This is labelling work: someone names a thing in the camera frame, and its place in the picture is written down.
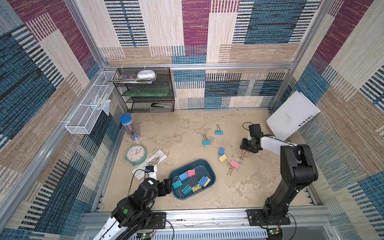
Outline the pink binder clip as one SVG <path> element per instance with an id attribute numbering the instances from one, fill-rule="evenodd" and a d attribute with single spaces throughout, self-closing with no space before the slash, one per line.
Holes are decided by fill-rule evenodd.
<path id="1" fill-rule="evenodd" d="M 240 161 L 243 161 L 244 158 L 245 158 L 245 154 L 247 153 L 247 151 L 245 150 L 241 150 L 241 155 L 240 155 Z"/>
<path id="2" fill-rule="evenodd" d="M 187 170 L 186 172 L 188 173 L 188 176 L 189 176 L 188 179 L 194 183 L 195 182 L 194 176 L 196 175 L 195 170 L 194 169 Z"/>
<path id="3" fill-rule="evenodd" d="M 227 175 L 228 175 L 228 176 L 231 176 L 233 170 L 234 170 L 234 169 L 238 169 L 239 166 L 240 166 L 240 164 L 239 164 L 238 162 L 236 162 L 236 161 L 234 161 L 234 160 L 231 160 L 231 162 L 230 162 L 230 169 L 229 169 Z"/>

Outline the blue binder clip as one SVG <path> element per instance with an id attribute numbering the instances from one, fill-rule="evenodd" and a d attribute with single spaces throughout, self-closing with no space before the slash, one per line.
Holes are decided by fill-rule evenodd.
<path id="1" fill-rule="evenodd" d="M 232 158 L 234 157 L 234 154 L 232 154 L 232 153 L 226 151 L 224 148 L 220 147 L 218 155 L 221 157 L 224 154 L 226 154 L 227 156 L 230 156 Z"/>
<path id="2" fill-rule="evenodd" d="M 182 173 L 181 175 L 179 175 L 179 179 L 181 182 L 183 182 L 184 180 L 186 180 L 188 178 L 188 173 L 187 172 L 184 172 Z"/>
<path id="3" fill-rule="evenodd" d="M 207 177 L 206 177 L 206 176 L 203 176 L 203 177 L 199 180 L 199 181 L 201 182 L 200 185 L 201 185 L 202 187 L 204 187 L 203 185 L 204 185 L 206 179 L 207 179 Z"/>

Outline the yellow binder clip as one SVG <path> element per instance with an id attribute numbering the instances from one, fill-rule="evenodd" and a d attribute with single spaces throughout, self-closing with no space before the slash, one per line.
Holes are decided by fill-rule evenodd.
<path id="1" fill-rule="evenodd" d="M 198 181 L 197 183 L 196 183 L 196 185 L 194 186 L 194 187 L 192 187 L 192 191 L 193 191 L 193 193 L 198 193 L 199 191 L 201 191 L 202 190 L 202 186 L 200 185 L 200 181 Z"/>
<path id="2" fill-rule="evenodd" d="M 211 179 L 210 178 L 207 178 L 205 183 L 204 183 L 204 188 L 207 187 L 207 185 L 210 183 Z"/>
<path id="3" fill-rule="evenodd" d="M 219 161 L 221 163 L 225 163 L 227 165 L 228 168 L 231 168 L 231 165 L 230 163 L 228 162 L 228 157 L 226 154 L 223 154 L 222 156 L 219 157 Z"/>

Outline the teal binder clip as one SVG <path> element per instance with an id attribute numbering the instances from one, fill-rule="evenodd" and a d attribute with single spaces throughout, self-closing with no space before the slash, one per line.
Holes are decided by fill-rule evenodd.
<path id="1" fill-rule="evenodd" d="M 181 187 L 183 186 L 182 181 L 181 180 L 177 180 L 177 181 L 172 183 L 172 186 L 173 186 L 174 190 L 177 191 L 177 193 L 179 194 L 180 198 L 182 198 L 183 195 L 182 195 L 182 192 L 180 191 Z"/>
<path id="2" fill-rule="evenodd" d="M 206 136 L 206 134 L 203 134 L 203 140 L 202 140 L 203 146 L 211 145 L 211 140 L 209 140 Z"/>
<path id="3" fill-rule="evenodd" d="M 182 193 L 186 197 L 192 191 L 192 187 L 194 185 L 190 179 L 185 179 L 184 181 L 182 181 L 182 184 Z"/>
<path id="4" fill-rule="evenodd" d="M 220 128 L 220 124 L 216 124 L 217 129 L 215 130 L 215 135 L 223 135 L 224 132 Z"/>

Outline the teal plastic storage box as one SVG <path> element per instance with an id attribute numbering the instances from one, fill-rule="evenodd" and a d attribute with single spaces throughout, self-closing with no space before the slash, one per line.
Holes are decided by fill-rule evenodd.
<path id="1" fill-rule="evenodd" d="M 186 200 L 212 187 L 216 182 L 216 174 L 208 161 L 199 159 L 172 171 L 171 188 L 174 197 Z"/>

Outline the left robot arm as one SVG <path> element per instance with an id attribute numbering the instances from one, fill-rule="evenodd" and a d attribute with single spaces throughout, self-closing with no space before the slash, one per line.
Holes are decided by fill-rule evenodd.
<path id="1" fill-rule="evenodd" d="M 155 199 L 170 194 L 171 190 L 171 179 L 162 182 L 153 178 L 144 179 L 133 194 L 118 202 L 94 239 L 127 240 L 137 231 L 147 229 L 151 225 Z"/>

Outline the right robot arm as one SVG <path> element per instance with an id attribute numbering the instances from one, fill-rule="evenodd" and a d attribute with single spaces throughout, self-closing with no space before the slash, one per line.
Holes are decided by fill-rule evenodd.
<path id="1" fill-rule="evenodd" d="M 315 182 L 319 173 L 308 145 L 297 145 L 265 135 L 259 124 L 248 123 L 249 136 L 242 139 L 240 150 L 259 153 L 268 150 L 280 157 L 281 182 L 275 192 L 266 199 L 263 209 L 247 210 L 250 226 L 268 227 L 289 225 L 289 207 L 296 195 Z"/>

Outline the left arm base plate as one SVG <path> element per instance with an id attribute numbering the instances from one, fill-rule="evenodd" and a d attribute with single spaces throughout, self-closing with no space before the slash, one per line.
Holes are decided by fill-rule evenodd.
<path id="1" fill-rule="evenodd" d="M 166 212 L 154 212 L 148 224 L 144 227 L 144 230 L 163 230 L 166 228 L 167 213 Z"/>

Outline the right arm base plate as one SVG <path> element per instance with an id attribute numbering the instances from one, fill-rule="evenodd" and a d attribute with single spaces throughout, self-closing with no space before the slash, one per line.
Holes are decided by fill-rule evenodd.
<path id="1" fill-rule="evenodd" d="M 264 213 L 263 209 L 247 209 L 246 213 L 250 226 L 277 226 L 291 224 L 291 220 L 288 215 L 267 215 Z"/>

